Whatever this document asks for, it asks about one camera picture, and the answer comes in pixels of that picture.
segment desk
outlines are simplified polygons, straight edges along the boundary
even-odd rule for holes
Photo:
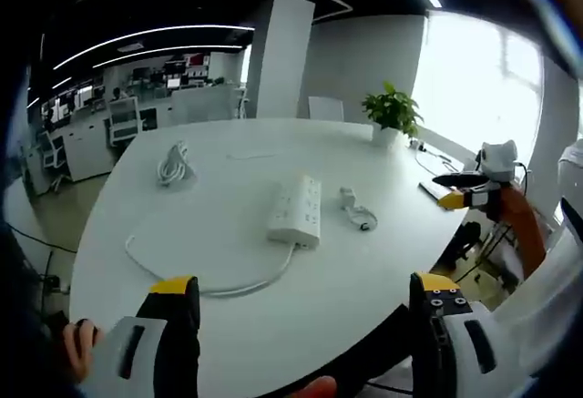
[[[214,121],[140,134],[87,221],[71,320],[88,317],[108,330],[136,313],[156,280],[125,253],[124,242],[145,215],[181,205],[190,193],[208,196],[300,171],[322,181],[322,243],[297,253],[262,291],[201,299],[199,396],[259,396],[321,368],[408,299],[410,274],[435,264],[465,215],[438,208],[418,188],[431,175],[404,141],[387,154],[372,146],[371,135],[367,125],[299,119]],[[179,139],[189,145],[199,183],[189,191],[157,189],[157,163]],[[340,186],[353,187],[358,203],[376,213],[375,231],[348,222],[337,207]]]

